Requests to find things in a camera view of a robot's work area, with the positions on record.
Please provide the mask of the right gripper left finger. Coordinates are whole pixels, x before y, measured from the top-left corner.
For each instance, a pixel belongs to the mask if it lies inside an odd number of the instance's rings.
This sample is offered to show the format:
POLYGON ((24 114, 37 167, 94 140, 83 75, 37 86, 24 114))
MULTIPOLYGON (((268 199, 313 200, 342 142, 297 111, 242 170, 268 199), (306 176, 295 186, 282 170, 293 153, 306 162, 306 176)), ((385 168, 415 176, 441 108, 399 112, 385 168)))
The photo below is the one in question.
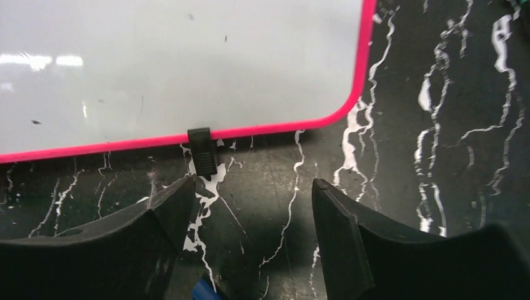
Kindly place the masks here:
POLYGON ((162 299, 195 201, 187 178, 57 236, 1 241, 2 299, 162 299))

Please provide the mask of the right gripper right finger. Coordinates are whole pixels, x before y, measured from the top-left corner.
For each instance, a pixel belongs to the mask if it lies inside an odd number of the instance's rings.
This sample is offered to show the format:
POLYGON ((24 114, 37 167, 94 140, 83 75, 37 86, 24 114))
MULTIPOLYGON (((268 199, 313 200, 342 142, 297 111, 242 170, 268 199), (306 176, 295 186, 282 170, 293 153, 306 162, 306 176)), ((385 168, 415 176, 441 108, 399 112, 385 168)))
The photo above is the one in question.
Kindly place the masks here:
POLYGON ((528 299, 529 227, 488 224, 441 237, 312 183, 329 299, 528 299))

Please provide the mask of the blue marker cap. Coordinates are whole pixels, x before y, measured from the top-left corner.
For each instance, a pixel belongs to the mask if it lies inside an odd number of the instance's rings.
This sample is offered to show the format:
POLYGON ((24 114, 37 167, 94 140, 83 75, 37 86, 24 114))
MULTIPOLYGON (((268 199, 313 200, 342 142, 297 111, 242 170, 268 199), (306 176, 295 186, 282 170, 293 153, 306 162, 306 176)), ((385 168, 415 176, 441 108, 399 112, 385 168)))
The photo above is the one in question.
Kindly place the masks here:
POLYGON ((200 279, 192 289, 192 300, 222 300, 217 287, 211 282, 200 279))

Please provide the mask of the pink framed whiteboard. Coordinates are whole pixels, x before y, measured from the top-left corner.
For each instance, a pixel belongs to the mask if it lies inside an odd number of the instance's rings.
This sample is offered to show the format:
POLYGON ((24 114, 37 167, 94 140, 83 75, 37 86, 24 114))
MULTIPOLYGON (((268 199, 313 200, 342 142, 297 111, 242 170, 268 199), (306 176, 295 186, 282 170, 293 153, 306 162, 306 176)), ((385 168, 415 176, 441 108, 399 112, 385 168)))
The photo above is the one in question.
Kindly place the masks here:
POLYGON ((364 87, 374 1, 2 1, 1 162, 320 128, 364 87))

